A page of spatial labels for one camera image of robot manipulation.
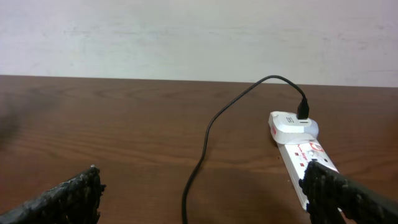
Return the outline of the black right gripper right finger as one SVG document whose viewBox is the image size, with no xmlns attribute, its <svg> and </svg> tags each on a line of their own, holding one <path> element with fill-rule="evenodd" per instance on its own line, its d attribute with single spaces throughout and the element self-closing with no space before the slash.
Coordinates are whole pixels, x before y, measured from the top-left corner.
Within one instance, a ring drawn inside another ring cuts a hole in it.
<svg viewBox="0 0 398 224">
<path fill-rule="evenodd" d="M 309 162 L 299 180 L 312 224 L 397 224 L 397 202 L 385 198 L 323 164 Z"/>
</svg>

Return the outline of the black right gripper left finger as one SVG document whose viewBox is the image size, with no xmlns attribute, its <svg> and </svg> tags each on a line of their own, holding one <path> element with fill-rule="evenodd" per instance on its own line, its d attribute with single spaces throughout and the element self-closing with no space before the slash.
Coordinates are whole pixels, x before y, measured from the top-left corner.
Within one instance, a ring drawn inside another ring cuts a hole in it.
<svg viewBox="0 0 398 224">
<path fill-rule="evenodd" d="M 18 207 L 1 214 L 1 223 L 96 224 L 105 190 L 94 165 Z"/>
</svg>

